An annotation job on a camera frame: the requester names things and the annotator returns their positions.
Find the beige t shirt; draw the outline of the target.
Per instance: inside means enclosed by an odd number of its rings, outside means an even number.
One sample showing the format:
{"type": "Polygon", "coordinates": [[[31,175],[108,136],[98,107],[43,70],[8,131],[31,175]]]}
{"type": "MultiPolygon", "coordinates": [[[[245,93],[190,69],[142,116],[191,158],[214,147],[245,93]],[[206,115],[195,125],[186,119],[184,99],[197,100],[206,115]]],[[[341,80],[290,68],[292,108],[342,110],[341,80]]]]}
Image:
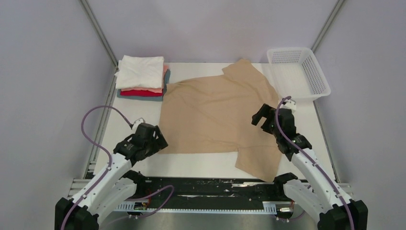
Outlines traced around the beige t shirt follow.
{"type": "Polygon", "coordinates": [[[163,153],[236,152],[238,169],[272,182],[282,153],[273,135],[252,125],[252,116],[264,104],[276,107],[278,101],[266,77],[245,59],[218,76],[170,83],[159,120],[168,143],[163,153]]]}

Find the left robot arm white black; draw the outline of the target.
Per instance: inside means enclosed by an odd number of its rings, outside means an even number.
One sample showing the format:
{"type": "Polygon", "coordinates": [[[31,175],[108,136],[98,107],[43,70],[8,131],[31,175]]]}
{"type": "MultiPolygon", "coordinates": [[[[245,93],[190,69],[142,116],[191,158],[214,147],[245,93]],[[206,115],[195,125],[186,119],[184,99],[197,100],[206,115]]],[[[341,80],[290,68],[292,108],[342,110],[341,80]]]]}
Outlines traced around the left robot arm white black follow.
{"type": "Polygon", "coordinates": [[[159,126],[141,122],[119,142],[109,161],[72,198],[55,206],[56,230],[98,230],[106,217],[127,198],[146,194],[144,176],[132,167],[168,146],[159,126]]]}

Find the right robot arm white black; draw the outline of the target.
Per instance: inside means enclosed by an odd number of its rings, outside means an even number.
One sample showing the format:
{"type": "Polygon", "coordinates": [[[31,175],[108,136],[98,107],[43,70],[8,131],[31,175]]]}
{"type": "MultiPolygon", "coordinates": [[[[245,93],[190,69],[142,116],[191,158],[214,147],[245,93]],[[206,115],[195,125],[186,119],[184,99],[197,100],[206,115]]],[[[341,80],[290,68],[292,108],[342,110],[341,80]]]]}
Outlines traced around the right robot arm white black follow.
{"type": "Polygon", "coordinates": [[[257,125],[262,118],[264,132],[272,134],[278,149],[305,176],[309,185],[293,173],[274,178],[273,193],[279,200],[296,202],[317,224],[319,230],[365,230],[368,208],[354,200],[324,170],[307,138],[296,131],[294,115],[285,103],[273,108],[267,104],[252,116],[257,125]]]}

